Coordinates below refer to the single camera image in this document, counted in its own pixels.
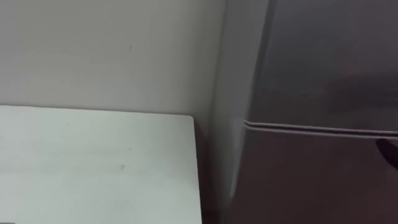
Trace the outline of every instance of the table top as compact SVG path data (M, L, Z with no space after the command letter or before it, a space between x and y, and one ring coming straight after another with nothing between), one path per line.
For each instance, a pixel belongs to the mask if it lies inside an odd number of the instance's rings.
M0 106L0 223L199 224L189 116Z

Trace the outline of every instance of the refrigerator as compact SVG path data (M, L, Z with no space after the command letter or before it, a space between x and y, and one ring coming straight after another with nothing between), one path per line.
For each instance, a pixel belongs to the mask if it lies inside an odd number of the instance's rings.
M222 223L398 223L398 1L227 0L211 112Z

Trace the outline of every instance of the refrigerator door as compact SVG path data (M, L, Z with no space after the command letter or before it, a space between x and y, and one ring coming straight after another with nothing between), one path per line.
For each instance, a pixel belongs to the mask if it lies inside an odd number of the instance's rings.
M398 170L375 141L247 131L225 223L398 223Z
M248 124L398 131L398 1L271 3Z

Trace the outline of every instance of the refrigerator handle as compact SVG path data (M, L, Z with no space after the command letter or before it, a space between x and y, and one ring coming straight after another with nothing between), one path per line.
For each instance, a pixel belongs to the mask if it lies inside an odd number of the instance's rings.
M393 145L387 139L376 140L376 146L384 159L396 170L398 170L398 147Z

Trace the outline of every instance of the stainless steel refrigerator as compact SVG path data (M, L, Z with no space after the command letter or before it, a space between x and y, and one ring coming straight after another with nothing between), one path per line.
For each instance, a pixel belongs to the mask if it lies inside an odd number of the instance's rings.
M398 223L398 1L227 0L211 119L225 223Z

